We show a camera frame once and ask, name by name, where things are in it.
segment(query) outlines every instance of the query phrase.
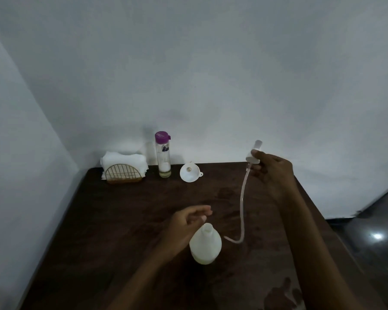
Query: white wall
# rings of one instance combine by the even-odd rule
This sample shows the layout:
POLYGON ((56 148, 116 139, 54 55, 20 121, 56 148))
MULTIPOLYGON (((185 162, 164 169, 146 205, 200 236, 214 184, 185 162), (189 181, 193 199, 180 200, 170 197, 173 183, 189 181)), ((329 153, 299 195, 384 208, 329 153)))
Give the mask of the white wall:
POLYGON ((174 163, 263 140, 325 217, 388 189, 388 0, 0 0, 0 39, 82 169, 166 130, 174 163))
POLYGON ((78 167, 0 44, 0 309, 14 309, 75 190, 78 167))

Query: white napkin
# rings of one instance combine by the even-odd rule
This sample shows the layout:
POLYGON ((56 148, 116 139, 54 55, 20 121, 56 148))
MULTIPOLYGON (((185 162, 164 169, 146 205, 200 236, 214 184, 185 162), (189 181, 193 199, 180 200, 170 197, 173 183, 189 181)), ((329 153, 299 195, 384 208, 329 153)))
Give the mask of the white napkin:
POLYGON ((128 164, 133 166, 142 177, 145 177, 145 172, 148 170, 145 155, 121 155, 118 152, 107 151, 100 159, 100 165, 103 167, 102 179, 106 179, 106 170, 115 164, 128 164))

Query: bottle with purple lid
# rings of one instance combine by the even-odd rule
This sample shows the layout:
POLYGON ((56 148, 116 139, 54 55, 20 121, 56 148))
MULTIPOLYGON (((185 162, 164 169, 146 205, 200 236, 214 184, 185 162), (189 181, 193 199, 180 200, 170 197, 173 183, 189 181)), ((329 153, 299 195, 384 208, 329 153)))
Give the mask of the bottle with purple lid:
POLYGON ((165 131, 159 131, 155 134, 158 169, 160 176, 163 178, 170 177, 171 175, 170 139, 170 135, 165 131))

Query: purple cap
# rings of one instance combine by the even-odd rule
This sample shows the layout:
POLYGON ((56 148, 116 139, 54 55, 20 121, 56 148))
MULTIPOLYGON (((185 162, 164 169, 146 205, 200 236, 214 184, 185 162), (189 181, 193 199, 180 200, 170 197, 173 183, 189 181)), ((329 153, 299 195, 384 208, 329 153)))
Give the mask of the purple cap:
POLYGON ((167 143, 171 139, 171 136, 168 135, 166 131, 159 131, 155 133, 155 142, 159 145, 167 143))

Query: table top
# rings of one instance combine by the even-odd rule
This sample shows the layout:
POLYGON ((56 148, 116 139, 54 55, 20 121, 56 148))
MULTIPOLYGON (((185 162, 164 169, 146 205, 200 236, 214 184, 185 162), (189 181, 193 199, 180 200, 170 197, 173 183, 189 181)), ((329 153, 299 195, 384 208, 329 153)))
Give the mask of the table top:
MULTIPOLYGON (((186 183, 181 165, 169 178, 150 166, 142 182, 110 185, 101 168, 90 169, 39 267, 22 309, 104 309, 160 239, 171 215, 189 205, 211 205, 207 220, 222 237, 210 265, 196 263, 187 248, 160 271, 147 309, 264 309, 268 292, 304 309, 293 257, 277 207, 255 178, 244 193, 245 238, 240 245, 239 196, 247 164, 198 164, 204 176, 186 183)), ((331 255, 366 309, 385 309, 308 195, 302 196, 331 255)))

